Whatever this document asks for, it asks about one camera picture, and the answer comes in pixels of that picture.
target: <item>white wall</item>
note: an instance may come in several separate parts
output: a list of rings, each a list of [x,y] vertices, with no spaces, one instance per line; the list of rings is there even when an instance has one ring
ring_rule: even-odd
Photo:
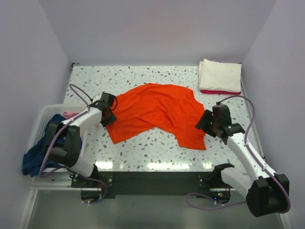
[[[72,62],[241,62],[276,0],[40,0]]]
[[[69,65],[38,0],[0,1],[0,228],[19,224],[23,154],[40,109],[62,102]]]
[[[290,179],[289,215],[296,229],[305,222],[304,9],[304,0],[278,0],[243,61],[267,161]]]

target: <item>pink cloth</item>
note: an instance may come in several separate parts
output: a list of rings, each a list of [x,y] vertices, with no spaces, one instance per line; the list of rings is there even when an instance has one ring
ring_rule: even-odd
[[[65,118],[65,119],[70,119],[70,118],[73,118],[74,116],[78,115],[79,113],[76,113],[76,112],[72,112],[72,111],[65,111],[63,112],[62,116]]]
[[[209,90],[201,90],[204,94],[241,94],[242,92],[225,92],[225,91],[209,91]]]

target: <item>gray floor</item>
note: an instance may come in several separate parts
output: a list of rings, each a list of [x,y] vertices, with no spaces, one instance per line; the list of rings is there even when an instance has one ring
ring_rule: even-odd
[[[241,201],[232,194],[230,202]],[[213,207],[206,199],[192,198]],[[282,229],[278,214],[256,218],[245,204],[217,211],[200,211],[184,197],[117,196],[95,205],[80,201],[79,191],[40,191],[30,229]]]

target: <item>red folded cloth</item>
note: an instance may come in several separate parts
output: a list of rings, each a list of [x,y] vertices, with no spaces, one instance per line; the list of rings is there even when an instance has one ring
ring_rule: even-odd
[[[209,91],[209,90],[200,90],[204,94],[241,94],[242,92],[225,92],[225,91]]]

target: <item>terrazzo pattern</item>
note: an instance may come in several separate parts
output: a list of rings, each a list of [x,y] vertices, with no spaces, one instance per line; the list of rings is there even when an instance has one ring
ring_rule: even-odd
[[[122,94],[146,83],[175,84],[193,89],[197,101],[205,109],[227,95],[202,94],[198,89],[198,67],[191,66],[75,66],[70,83],[83,88],[90,96],[108,92]],[[81,104],[77,95],[67,90],[65,104]],[[244,129],[249,117],[241,98],[225,101],[233,121]],[[252,130],[249,140],[256,150]],[[218,138],[204,137],[206,150],[179,147],[174,135],[159,128],[143,132],[124,142],[113,144],[107,131],[97,124],[88,131],[84,157],[95,163],[100,171],[212,171],[222,163],[232,163],[245,172],[235,154]]]

